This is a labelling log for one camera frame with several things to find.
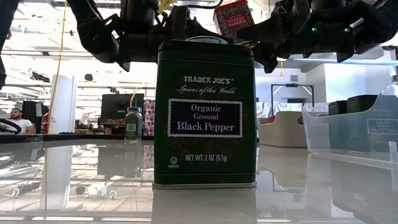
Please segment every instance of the red box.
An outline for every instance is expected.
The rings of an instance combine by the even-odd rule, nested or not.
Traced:
[[[236,31],[243,27],[254,25],[248,2],[239,0],[214,10],[213,20],[216,24],[217,33],[234,40],[234,44],[243,40],[236,36]]]

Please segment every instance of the small glass jar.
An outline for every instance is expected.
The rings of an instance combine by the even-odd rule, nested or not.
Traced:
[[[141,143],[142,139],[142,108],[128,107],[124,140],[128,143]]]

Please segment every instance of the reflective tabletop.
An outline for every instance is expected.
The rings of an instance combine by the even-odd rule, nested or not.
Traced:
[[[0,223],[397,223],[398,170],[270,146],[256,167],[256,188],[156,190],[151,141],[0,144]]]

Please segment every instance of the person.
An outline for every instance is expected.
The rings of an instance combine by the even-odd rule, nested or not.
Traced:
[[[13,122],[14,124],[18,125],[21,127],[22,131],[20,134],[34,134],[34,128],[32,122],[30,122],[28,119],[22,119],[22,111],[18,108],[14,108],[11,110],[11,116],[10,119],[7,119],[8,121]],[[0,123],[0,128],[3,128],[8,131],[16,131],[16,128],[8,125],[8,124],[2,124]]]

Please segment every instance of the clear plastic bin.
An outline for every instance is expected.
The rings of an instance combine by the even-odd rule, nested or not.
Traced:
[[[360,113],[324,116],[302,108],[308,150],[374,166],[398,168],[398,83],[386,87]]]

